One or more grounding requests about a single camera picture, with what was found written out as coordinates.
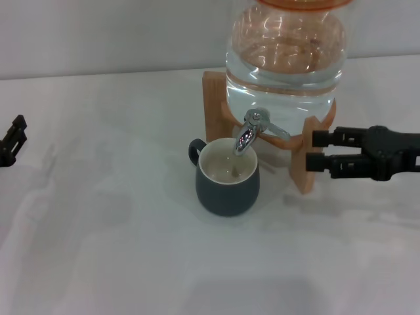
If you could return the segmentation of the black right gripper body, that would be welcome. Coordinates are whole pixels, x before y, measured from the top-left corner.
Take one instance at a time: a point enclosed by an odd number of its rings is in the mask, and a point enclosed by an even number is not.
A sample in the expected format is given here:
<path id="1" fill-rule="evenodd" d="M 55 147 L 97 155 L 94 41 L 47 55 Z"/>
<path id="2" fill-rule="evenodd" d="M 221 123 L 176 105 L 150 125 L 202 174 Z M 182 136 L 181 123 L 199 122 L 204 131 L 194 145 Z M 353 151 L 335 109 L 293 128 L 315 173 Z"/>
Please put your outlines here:
<path id="1" fill-rule="evenodd" d="M 373 126 L 363 136 L 361 149 L 373 164 L 373 180 L 388 181 L 397 173 L 419 172 L 419 133 Z"/>

